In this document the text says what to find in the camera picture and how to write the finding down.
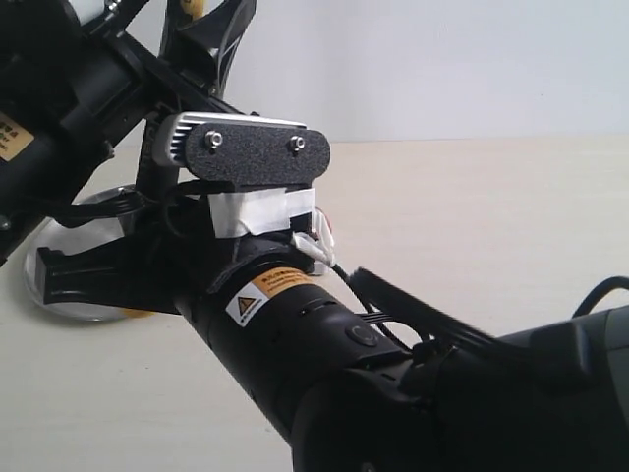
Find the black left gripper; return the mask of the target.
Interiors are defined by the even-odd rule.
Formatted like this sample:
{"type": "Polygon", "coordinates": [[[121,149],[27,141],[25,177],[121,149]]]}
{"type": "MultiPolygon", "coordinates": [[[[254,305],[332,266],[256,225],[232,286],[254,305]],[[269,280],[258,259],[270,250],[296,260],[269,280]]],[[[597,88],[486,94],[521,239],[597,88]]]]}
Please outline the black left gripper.
{"type": "Polygon", "coordinates": [[[149,106],[173,112],[241,113],[223,99],[238,46],[257,9],[255,1],[221,1],[206,13],[202,1],[166,3],[160,53],[130,34],[119,39],[139,62],[149,106]]]}

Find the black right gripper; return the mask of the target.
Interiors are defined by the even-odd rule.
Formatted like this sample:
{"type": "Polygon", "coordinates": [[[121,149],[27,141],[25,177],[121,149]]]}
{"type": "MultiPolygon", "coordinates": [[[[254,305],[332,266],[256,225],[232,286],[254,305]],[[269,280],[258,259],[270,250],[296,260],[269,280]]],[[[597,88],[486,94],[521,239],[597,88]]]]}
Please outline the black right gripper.
{"type": "Polygon", "coordinates": [[[127,236],[73,255],[37,248],[43,303],[175,314],[174,298],[186,289],[215,294],[265,267],[314,267],[300,250],[315,242],[313,196],[178,197],[164,208],[162,222],[163,244],[149,258],[164,264],[149,272],[157,279],[145,294],[147,244],[127,236]]]}

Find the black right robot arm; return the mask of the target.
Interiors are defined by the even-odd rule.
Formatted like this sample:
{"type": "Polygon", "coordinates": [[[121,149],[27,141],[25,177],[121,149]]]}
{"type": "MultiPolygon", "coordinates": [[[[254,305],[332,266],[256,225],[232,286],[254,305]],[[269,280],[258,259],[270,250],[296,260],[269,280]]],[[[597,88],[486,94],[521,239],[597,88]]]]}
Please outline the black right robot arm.
{"type": "Polygon", "coordinates": [[[289,445],[297,471],[624,471],[628,311],[494,337],[374,273],[355,312],[307,275],[291,231],[222,239],[180,198],[67,255],[39,248],[48,303],[183,316],[289,445]]]}

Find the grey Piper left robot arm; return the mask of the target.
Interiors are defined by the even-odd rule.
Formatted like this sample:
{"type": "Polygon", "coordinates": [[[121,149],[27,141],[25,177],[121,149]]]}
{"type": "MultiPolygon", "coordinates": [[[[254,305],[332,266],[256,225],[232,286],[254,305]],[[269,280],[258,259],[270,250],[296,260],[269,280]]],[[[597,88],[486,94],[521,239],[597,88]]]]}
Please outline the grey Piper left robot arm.
{"type": "Polygon", "coordinates": [[[142,121],[230,112],[222,94],[257,5],[170,1],[158,53],[128,31],[141,1],[1,5],[1,255],[45,217],[83,219],[79,190],[142,121]]]}

